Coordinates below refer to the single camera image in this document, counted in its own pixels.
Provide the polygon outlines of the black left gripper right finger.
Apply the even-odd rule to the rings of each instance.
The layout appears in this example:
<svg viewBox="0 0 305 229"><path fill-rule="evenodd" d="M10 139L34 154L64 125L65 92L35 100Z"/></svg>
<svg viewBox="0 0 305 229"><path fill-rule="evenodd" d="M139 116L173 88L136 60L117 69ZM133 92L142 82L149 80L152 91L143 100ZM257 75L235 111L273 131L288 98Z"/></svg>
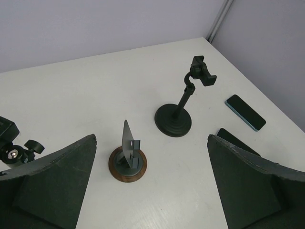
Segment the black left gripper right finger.
<svg viewBox="0 0 305 229"><path fill-rule="evenodd" d="M303 229L305 174L209 135L207 148L230 229Z"/></svg>

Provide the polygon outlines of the black clamp phone stand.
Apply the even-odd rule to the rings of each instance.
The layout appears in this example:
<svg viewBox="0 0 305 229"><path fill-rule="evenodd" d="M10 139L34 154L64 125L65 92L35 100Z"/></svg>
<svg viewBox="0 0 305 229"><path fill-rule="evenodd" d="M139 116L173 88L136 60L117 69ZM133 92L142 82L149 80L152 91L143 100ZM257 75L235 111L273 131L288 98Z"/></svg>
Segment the black clamp phone stand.
<svg viewBox="0 0 305 229"><path fill-rule="evenodd" d="M45 147L37 141L28 140L23 148L14 145L14 139L20 131L16 124L0 117L0 160L9 168L14 168L35 160L35 154L41 154Z"/></svg>
<svg viewBox="0 0 305 229"><path fill-rule="evenodd" d="M212 86L215 84L217 76L211 75L208 71L204 56L194 56L190 70L184 77L185 89L179 103L164 104L155 113L156 126L167 136L182 137L191 129L192 119L184 108L195 91L195 85L190 78L200 80L203 86Z"/></svg>

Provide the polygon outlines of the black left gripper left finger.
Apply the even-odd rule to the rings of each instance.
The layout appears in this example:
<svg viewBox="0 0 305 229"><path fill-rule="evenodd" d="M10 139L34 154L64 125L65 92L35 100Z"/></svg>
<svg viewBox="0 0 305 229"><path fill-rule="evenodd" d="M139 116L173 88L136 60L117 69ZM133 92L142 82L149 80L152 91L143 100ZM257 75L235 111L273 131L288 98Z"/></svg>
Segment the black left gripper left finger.
<svg viewBox="0 0 305 229"><path fill-rule="evenodd" d="M0 173L2 229L74 229L97 150L94 134Z"/></svg>

